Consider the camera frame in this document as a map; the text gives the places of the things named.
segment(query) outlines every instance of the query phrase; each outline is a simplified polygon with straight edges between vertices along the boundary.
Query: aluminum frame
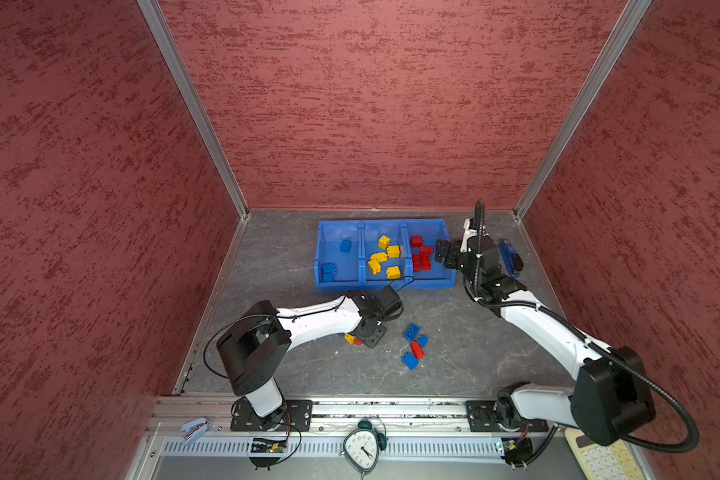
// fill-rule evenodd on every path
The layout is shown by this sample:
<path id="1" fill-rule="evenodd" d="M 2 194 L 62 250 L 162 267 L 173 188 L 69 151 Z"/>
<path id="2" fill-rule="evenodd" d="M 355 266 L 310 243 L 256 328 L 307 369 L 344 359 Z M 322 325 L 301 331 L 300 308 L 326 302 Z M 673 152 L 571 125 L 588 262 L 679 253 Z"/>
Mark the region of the aluminum frame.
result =
<path id="1" fill-rule="evenodd" d="M 210 421 L 205 439 L 234 438 L 246 442 L 260 432 L 231 432 L 232 404 L 237 396 L 182 396 L 161 397 L 157 401 L 154 414 L 144 432 L 144 439 L 136 452 L 126 480 L 150 480 L 163 454 L 166 442 L 175 442 L 180 438 L 179 428 L 184 422 L 197 417 L 206 417 Z M 379 417 L 384 421 L 390 439 L 405 439 L 411 442 L 439 440 L 442 442 L 462 441 L 473 443 L 484 439 L 495 442 L 500 438 L 519 437 L 520 432 L 476 432 L 469 431 L 467 400 L 486 400 L 495 398 L 474 397 L 366 397 L 366 396 L 308 396 L 289 399 L 309 399 L 315 404 L 312 408 L 312 424 L 304 438 L 318 441 L 322 438 L 343 438 L 357 427 L 359 419 Z M 546 432 L 529 433 L 532 437 L 545 437 Z M 640 448 L 628 444 L 649 480 L 656 476 Z M 237 453 L 229 456 L 240 456 Z M 421 460 L 415 456 L 403 458 L 401 455 L 390 457 L 393 460 Z M 454 456 L 455 462 L 495 462 L 494 458 L 470 458 Z"/>
<path id="2" fill-rule="evenodd" d="M 206 143 L 206 148 L 208 148 L 213 163 L 219 171 L 219 176 L 221 176 L 224 186 L 232 202 L 235 204 L 235 208 L 237 208 L 237 213 L 240 218 L 243 218 L 248 214 L 250 208 L 246 203 L 246 199 L 242 196 L 242 190 L 240 190 L 235 174 L 232 172 L 230 162 L 227 161 L 224 149 L 219 142 L 219 138 L 216 136 L 211 120 L 208 118 L 208 113 L 205 107 L 202 106 L 200 96 L 197 94 L 195 85 L 192 83 L 190 72 L 186 70 L 179 49 L 173 41 L 173 35 L 168 29 L 168 23 L 165 20 L 165 15 L 163 15 L 163 10 L 160 9 L 157 0 L 136 1 L 139 4 L 139 8 L 141 8 L 141 12 L 144 14 L 146 24 L 149 25 L 152 31 L 157 46 L 160 48 L 160 52 L 163 54 L 163 58 L 168 64 L 168 69 L 173 75 L 173 80 L 176 82 L 176 86 L 179 87 L 181 96 L 186 102 L 186 107 L 192 114 L 192 119 L 195 121 L 200 136 Z"/>
<path id="3" fill-rule="evenodd" d="M 534 177 L 530 183 L 528 183 L 523 197 L 521 197 L 518 202 L 518 206 L 514 209 L 515 216 L 520 220 L 528 213 L 528 209 L 541 191 L 541 187 L 544 185 L 547 177 L 549 177 L 549 174 L 562 155 L 563 150 L 565 150 L 566 145 L 568 145 L 571 137 L 574 136 L 574 132 L 578 128 L 579 123 L 595 100 L 597 92 L 600 91 L 603 83 L 605 83 L 605 79 L 614 68 L 616 60 L 619 59 L 619 56 L 624 51 L 624 47 L 632 37 L 635 28 L 637 28 L 637 25 L 640 23 L 650 4 L 651 0 L 629 0 L 626 3 L 619 19 L 616 20 L 614 29 L 608 36 L 605 45 L 603 45 L 600 55 L 598 55 L 584 84 L 581 86 L 581 90 L 579 90 L 574 104 L 571 106 L 565 120 L 563 120 L 557 136 L 552 140 L 552 145 L 550 145 L 541 164 L 539 164 Z"/>

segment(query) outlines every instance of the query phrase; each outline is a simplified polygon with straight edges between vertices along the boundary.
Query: alarm clock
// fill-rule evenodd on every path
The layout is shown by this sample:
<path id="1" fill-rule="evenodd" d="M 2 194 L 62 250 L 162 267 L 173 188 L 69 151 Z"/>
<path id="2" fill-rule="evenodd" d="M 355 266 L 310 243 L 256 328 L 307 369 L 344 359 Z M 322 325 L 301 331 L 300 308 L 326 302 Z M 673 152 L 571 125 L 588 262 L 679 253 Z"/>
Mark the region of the alarm clock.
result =
<path id="1" fill-rule="evenodd" d="M 349 465 L 361 473 L 362 478 L 374 469 L 379 453 L 386 447 L 386 435 L 376 432 L 370 421 L 362 420 L 358 423 L 357 430 L 344 438 L 344 449 L 339 455 L 344 456 Z"/>

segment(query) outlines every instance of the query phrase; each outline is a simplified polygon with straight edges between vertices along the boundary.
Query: calculator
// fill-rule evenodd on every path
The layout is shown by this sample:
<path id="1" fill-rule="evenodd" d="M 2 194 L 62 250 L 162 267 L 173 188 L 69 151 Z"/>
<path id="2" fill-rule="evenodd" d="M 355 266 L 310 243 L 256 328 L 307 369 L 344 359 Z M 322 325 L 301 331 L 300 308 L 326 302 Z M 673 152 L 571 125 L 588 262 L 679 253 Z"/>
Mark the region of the calculator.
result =
<path id="1" fill-rule="evenodd" d="M 577 428 L 567 428 L 565 438 L 587 480 L 646 480 L 624 440 L 599 446 Z"/>

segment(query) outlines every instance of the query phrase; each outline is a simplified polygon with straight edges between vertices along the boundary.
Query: blue storage bin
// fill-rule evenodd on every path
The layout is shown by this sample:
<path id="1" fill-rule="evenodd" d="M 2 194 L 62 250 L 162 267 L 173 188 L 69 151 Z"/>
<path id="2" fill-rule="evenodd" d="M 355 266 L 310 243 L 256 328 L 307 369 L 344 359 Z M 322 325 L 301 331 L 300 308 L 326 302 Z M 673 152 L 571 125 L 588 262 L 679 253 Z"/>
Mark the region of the blue storage bin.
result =
<path id="1" fill-rule="evenodd" d="M 371 255 L 383 252 L 378 247 L 378 239 L 386 235 L 391 245 L 399 245 L 401 255 L 382 263 L 382 271 L 373 275 L 368 268 Z M 369 289 L 380 290 L 390 284 L 387 279 L 387 268 L 400 268 L 401 279 L 392 286 L 405 288 L 451 288 L 456 283 L 456 270 L 445 269 L 442 264 L 434 261 L 431 255 L 432 270 L 429 272 L 413 272 L 411 254 L 411 236 L 419 235 L 424 245 L 434 247 L 438 239 L 450 240 L 445 221 L 437 219 L 410 220 L 332 220 L 323 221 L 318 225 L 317 248 L 315 252 L 315 285 L 319 290 Z M 352 246 L 349 252 L 341 251 L 344 239 L 350 239 Z M 323 264 L 336 264 L 337 273 L 333 282 L 323 282 L 321 268 Z M 404 278 L 406 275 L 415 278 Z"/>
<path id="2" fill-rule="evenodd" d="M 362 238 L 362 222 L 356 220 L 340 220 L 320 222 L 317 227 L 317 251 L 315 254 L 315 285 L 320 290 L 348 290 L 358 288 L 362 284 L 362 271 L 365 262 Z M 344 239 L 352 245 L 349 252 L 342 252 Z M 323 282 L 323 264 L 336 264 L 333 282 Z"/>

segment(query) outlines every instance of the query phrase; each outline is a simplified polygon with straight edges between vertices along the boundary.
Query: black cable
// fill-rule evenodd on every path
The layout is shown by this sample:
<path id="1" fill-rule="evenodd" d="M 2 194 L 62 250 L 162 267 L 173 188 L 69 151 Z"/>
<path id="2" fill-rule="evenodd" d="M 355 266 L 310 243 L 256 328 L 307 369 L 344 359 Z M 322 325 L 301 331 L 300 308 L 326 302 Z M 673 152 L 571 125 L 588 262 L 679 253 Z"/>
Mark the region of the black cable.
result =
<path id="1" fill-rule="evenodd" d="M 559 313 L 553 312 L 552 310 L 548 309 L 546 306 L 540 306 L 537 303 L 534 302 L 528 302 L 526 300 L 510 300 L 509 302 L 498 302 L 498 303 L 488 303 L 488 302 L 481 302 L 481 299 L 473 299 L 476 302 L 478 302 L 479 305 L 484 306 L 489 309 L 499 309 L 499 308 L 505 308 L 507 306 L 525 306 L 532 309 L 537 309 L 539 312 L 542 312 L 552 318 L 554 318 L 559 324 L 564 326 L 568 331 L 573 333 L 577 339 L 581 340 L 582 342 L 586 341 L 586 335 L 579 329 L 577 329 L 575 326 L 571 325 L 565 317 L 560 315 Z M 591 348 L 596 353 L 600 354 L 603 358 L 608 359 L 609 362 L 613 363 L 614 365 L 618 366 L 622 370 L 628 372 L 633 377 L 641 380 L 643 383 L 648 385 L 649 388 L 651 388 L 658 396 L 664 399 L 667 403 L 670 404 L 670 406 L 677 412 L 677 415 L 680 416 L 683 423 L 686 425 L 686 429 L 688 431 L 688 434 L 686 435 L 685 439 L 682 440 L 682 442 L 679 443 L 656 443 L 656 442 L 650 442 L 648 440 L 643 440 L 642 438 L 633 437 L 632 435 L 626 435 L 622 437 L 621 439 L 624 440 L 624 442 L 633 443 L 634 445 L 648 448 L 649 450 L 654 450 L 656 452 L 661 453 L 685 453 L 690 452 L 695 447 L 699 445 L 700 435 L 699 435 L 699 428 L 696 426 L 696 422 L 693 420 L 693 417 L 691 417 L 691 414 L 688 413 L 688 411 L 685 409 L 685 407 L 680 404 L 672 395 L 662 387 L 660 387 L 657 383 L 655 383 L 653 380 L 649 379 L 647 376 L 643 375 L 642 373 L 638 372 L 637 370 L 634 370 L 632 367 L 630 367 L 624 360 L 620 359 L 618 356 L 615 356 L 613 353 L 608 352 L 604 348 L 597 345 L 595 342 L 589 342 L 586 344 L 589 348 Z"/>
<path id="2" fill-rule="evenodd" d="M 245 319 L 253 318 L 254 316 L 267 316 L 267 317 L 272 317 L 272 315 L 268 315 L 268 314 L 266 314 L 266 313 L 254 313 L 253 315 L 241 316 L 239 319 L 233 320 L 233 321 L 227 323 L 226 325 L 224 325 L 223 327 L 221 327 L 220 329 L 218 329 L 218 331 L 217 331 L 216 333 L 214 333 L 213 335 L 211 335 L 211 338 L 209 338 L 208 341 L 206 342 L 206 348 L 202 349 L 202 362 L 206 364 L 206 368 L 207 368 L 208 370 L 211 370 L 211 373 L 215 373 L 215 374 L 217 374 L 218 376 L 220 376 L 220 377 L 223 378 L 223 379 L 229 379 L 228 376 L 222 375 L 221 373 L 218 373 L 216 370 L 212 369 L 210 365 L 208 365 L 208 359 L 207 359 L 208 346 L 211 344 L 211 342 L 213 341 L 213 339 L 215 339 L 216 336 L 219 335 L 219 334 L 220 334 L 221 332 L 223 332 L 224 330 L 230 328 L 230 327 L 231 327 L 232 325 L 234 325 L 235 323 L 238 323 L 240 320 L 245 320 Z"/>
<path id="3" fill-rule="evenodd" d="M 528 458 L 527 462 L 521 462 L 521 463 L 510 463 L 510 466 L 515 467 L 525 467 L 533 463 L 539 456 L 541 456 L 542 453 L 544 453 L 544 450 L 547 449 L 547 446 L 552 442 L 552 437 L 554 437 L 554 434 L 557 432 L 557 425 L 552 424 L 552 429 L 550 429 L 549 434 L 544 438 L 544 441 L 539 445 L 536 452 L 530 458 Z"/>
<path id="4" fill-rule="evenodd" d="M 400 278 L 397 278 L 397 279 L 393 280 L 392 282 L 390 282 L 389 285 L 387 285 L 387 286 L 391 286 L 394 282 L 397 282 L 398 280 L 403 280 L 404 278 L 410 278 L 411 281 L 408 282 L 408 283 L 403 283 L 403 286 L 401 286 L 400 288 L 398 288 L 397 290 L 395 290 L 395 292 L 399 292 L 400 290 L 403 290 L 406 286 L 408 286 L 408 285 L 410 285 L 411 283 L 413 283 L 413 282 L 416 281 L 416 279 L 413 278 L 413 275 L 403 275 L 403 276 L 401 276 Z"/>
<path id="5" fill-rule="evenodd" d="M 474 267 L 474 276 L 472 279 L 472 291 L 475 296 L 478 296 L 478 288 L 480 287 L 480 259 L 483 256 L 483 250 L 480 242 L 483 239 L 483 229 L 485 222 L 485 204 L 482 200 L 474 205 L 474 228 L 478 232 L 478 244 L 476 255 L 478 256 L 478 262 Z"/>
<path id="6" fill-rule="evenodd" d="M 272 465 L 270 465 L 271 467 L 274 467 L 275 465 L 280 465 L 280 464 L 283 463 L 285 460 L 288 460 L 294 453 L 296 453 L 296 450 L 298 450 L 298 449 L 302 446 L 302 431 L 299 430 L 298 427 L 295 426 L 295 425 L 293 425 L 292 423 L 280 422 L 280 424 L 281 424 L 281 425 L 288 425 L 289 427 L 296 429 L 296 431 L 298 432 L 298 445 L 296 446 L 296 448 L 293 449 L 292 452 L 290 452 L 290 453 L 288 454 L 287 457 L 281 458 L 281 459 L 278 460 L 277 462 L 275 462 L 275 463 L 273 463 Z"/>
<path id="7" fill-rule="evenodd" d="M 339 302 L 338 305 L 332 306 L 331 308 L 327 308 L 325 310 L 320 310 L 319 312 L 309 312 L 309 313 L 303 313 L 301 315 L 294 315 L 294 316 L 279 316 L 277 318 L 279 318 L 280 320 L 297 320 L 297 319 L 302 318 L 303 316 L 317 315 L 318 313 L 330 312 L 331 310 L 333 310 L 334 312 L 338 312 L 338 308 L 344 303 L 344 300 L 346 300 L 346 299 L 347 299 L 347 296 L 344 295 L 344 297 L 342 298 L 342 301 Z"/>

